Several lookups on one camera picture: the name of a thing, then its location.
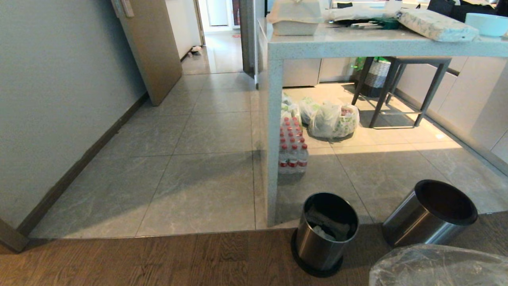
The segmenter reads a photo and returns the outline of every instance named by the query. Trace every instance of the wooden floor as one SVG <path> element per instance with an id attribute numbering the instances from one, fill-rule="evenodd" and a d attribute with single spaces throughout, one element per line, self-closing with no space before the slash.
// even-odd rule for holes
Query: wooden floor
<path id="1" fill-rule="evenodd" d="M 362 225 L 339 273 L 315 278 L 293 261 L 293 230 L 132 239 L 33 240 L 0 255 L 0 285 L 368 285 L 390 251 L 380 225 Z M 508 256 L 508 212 L 485 215 L 453 246 Z"/>

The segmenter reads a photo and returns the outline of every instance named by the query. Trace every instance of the wall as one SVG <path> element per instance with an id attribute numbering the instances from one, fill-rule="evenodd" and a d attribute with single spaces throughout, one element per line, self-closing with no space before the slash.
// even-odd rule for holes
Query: wall
<path id="1" fill-rule="evenodd" d="M 146 88 L 110 1 L 0 11 L 0 217 L 17 227 Z"/>
<path id="2" fill-rule="evenodd" d="M 203 32 L 205 34 L 215 33 L 215 32 L 224 32 L 224 31 L 232 31 L 233 30 L 233 20 L 231 17 L 228 17 L 228 25 L 227 26 L 210 26 L 210 22 L 208 20 L 208 7 L 206 5 L 206 0 L 198 0 L 199 9 L 201 11 L 201 22 L 203 24 Z M 227 1 L 228 15 L 231 15 L 232 4 L 230 0 Z"/>
<path id="3" fill-rule="evenodd" d="M 166 0 L 178 54 L 182 58 L 193 46 L 201 46 L 193 0 Z"/>

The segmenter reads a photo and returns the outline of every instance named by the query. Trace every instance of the bar stool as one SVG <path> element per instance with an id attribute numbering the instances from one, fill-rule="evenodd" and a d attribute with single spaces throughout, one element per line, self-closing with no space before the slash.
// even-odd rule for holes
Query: bar stool
<path id="1" fill-rule="evenodd" d="M 388 74 L 386 76 L 385 84 L 383 85 L 383 89 L 379 96 L 379 100 L 376 105 L 376 109 L 374 111 L 374 115 L 372 116 L 372 120 L 370 121 L 369 128 L 374 128 L 377 117 L 379 114 L 381 115 L 403 115 L 403 114 L 418 114 L 418 117 L 415 120 L 414 127 L 419 126 L 420 121 L 423 116 L 427 112 L 429 108 L 430 102 L 436 93 L 441 80 L 443 79 L 446 71 L 448 69 L 448 65 L 450 64 L 452 58 L 443 58 L 443 57 L 430 57 L 430 56 L 398 56 L 398 57 L 384 57 L 388 60 L 390 64 L 390 69 L 388 70 Z M 369 73 L 370 66 L 372 66 L 372 62 L 374 61 L 374 57 L 368 57 L 365 60 L 365 64 L 363 66 L 362 72 L 360 74 L 360 80 L 358 81 L 358 85 L 355 90 L 355 95 L 353 96 L 352 105 L 356 104 L 356 100 L 360 95 L 360 90 L 362 89 L 363 84 L 365 84 L 365 79 Z M 404 72 L 406 65 L 408 64 L 430 64 L 437 67 L 434 78 L 432 79 L 432 83 L 430 84 L 429 90 L 427 91 L 427 95 L 422 103 L 422 107 L 418 111 L 413 112 L 380 112 L 381 107 L 383 106 L 383 102 L 386 100 L 386 103 L 390 102 L 390 99 L 395 92 L 395 88 L 399 83 L 400 77 Z"/>

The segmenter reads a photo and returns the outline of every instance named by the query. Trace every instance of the door handle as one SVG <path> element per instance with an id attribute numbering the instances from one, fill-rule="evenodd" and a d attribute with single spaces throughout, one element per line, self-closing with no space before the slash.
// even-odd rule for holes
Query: door handle
<path id="1" fill-rule="evenodd" d="M 132 10 L 131 0 L 121 0 L 125 16 L 127 18 L 134 17 L 134 10 Z"/>

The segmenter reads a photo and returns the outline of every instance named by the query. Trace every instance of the bottle label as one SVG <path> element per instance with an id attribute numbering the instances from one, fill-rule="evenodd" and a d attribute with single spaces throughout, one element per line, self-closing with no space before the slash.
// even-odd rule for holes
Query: bottle label
<path id="1" fill-rule="evenodd" d="M 296 167 L 296 165 L 297 165 L 297 164 L 298 164 L 298 161 L 297 161 L 297 160 L 289 160 L 289 162 L 288 162 L 288 165 L 289 165 L 289 167 L 291 167 L 291 168 Z"/>

